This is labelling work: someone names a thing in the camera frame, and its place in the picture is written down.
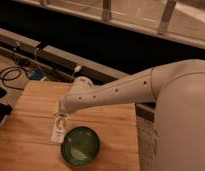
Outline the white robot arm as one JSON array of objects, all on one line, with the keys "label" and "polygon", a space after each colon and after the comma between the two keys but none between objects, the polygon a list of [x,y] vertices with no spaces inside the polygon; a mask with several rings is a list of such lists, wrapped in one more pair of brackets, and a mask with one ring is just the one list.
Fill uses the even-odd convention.
[{"label": "white robot arm", "polygon": [[154,102],[155,171],[205,171],[205,60],[188,59],[95,86],[75,79],[58,114],[113,104]]}]

